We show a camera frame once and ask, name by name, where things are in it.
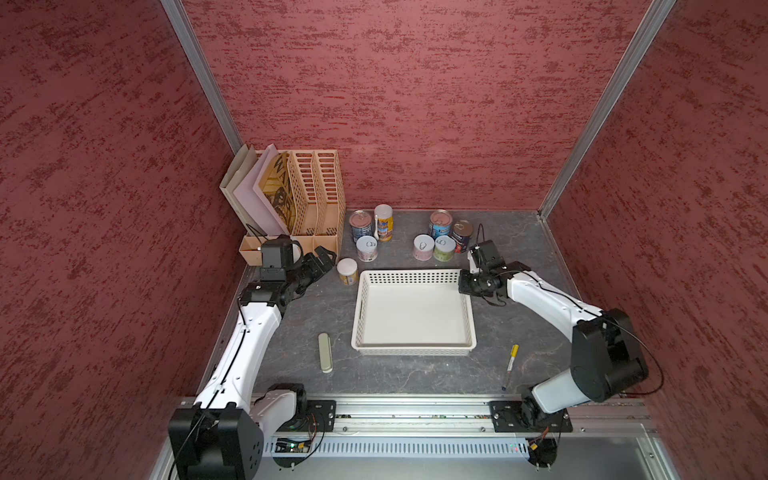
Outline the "blue can pink lid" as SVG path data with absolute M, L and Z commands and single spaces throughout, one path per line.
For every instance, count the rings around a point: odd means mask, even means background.
M 374 236 L 374 220 L 365 210 L 355 210 L 350 214 L 349 226 L 351 238 L 356 243 L 361 237 Z
M 429 234 L 433 239 L 449 236 L 452 231 L 453 216 L 444 209 L 437 209 L 429 217 Z

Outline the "dark can brown lid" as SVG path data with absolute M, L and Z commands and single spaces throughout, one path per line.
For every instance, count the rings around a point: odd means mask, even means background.
M 453 224 L 451 236 L 455 242 L 456 253 L 465 253 L 467 251 L 473 234 L 474 227 L 470 221 L 462 219 Z

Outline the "tall yellow blue can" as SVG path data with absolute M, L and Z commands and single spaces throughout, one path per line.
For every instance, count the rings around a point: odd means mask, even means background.
M 379 242 L 390 241 L 394 231 L 393 208 L 388 204 L 377 205 L 374 209 L 374 219 L 377 240 Z

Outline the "white plastic basket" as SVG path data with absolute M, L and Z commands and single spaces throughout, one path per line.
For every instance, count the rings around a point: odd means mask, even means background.
M 359 278 L 351 346 L 370 356 L 467 356 L 477 346 L 458 269 L 367 270 Z

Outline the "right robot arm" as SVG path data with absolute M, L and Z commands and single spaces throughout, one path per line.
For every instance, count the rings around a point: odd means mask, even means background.
M 495 306 L 508 300 L 520 304 L 570 342 L 568 369 L 521 394 L 519 421 L 527 428 L 542 428 L 570 407 L 608 400 L 649 376 L 643 343 L 628 315 L 586 304 L 519 262 L 475 273 L 462 270 L 458 290 Z

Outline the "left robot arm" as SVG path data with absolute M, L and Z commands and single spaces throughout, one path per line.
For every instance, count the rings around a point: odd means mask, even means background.
M 252 479 L 267 440 L 306 414 L 300 384 L 278 384 L 258 400 L 252 394 L 288 305 L 334 269 L 337 255 L 323 246 L 304 252 L 286 235 L 266 241 L 261 253 L 255 279 L 237 297 L 234 329 L 218 366 L 193 404 L 177 409 L 169 422 L 171 479 Z

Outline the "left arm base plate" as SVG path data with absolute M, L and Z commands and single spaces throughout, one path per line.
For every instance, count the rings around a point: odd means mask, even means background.
M 293 418 L 283 423 L 276 432 L 314 433 L 332 432 L 336 422 L 337 402 L 335 400 L 308 400 L 307 406 Z

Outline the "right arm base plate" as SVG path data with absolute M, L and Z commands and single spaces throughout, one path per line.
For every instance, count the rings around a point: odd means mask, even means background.
M 488 403 L 489 416 L 496 433 L 571 433 L 568 412 L 544 413 L 528 401 L 496 400 Z

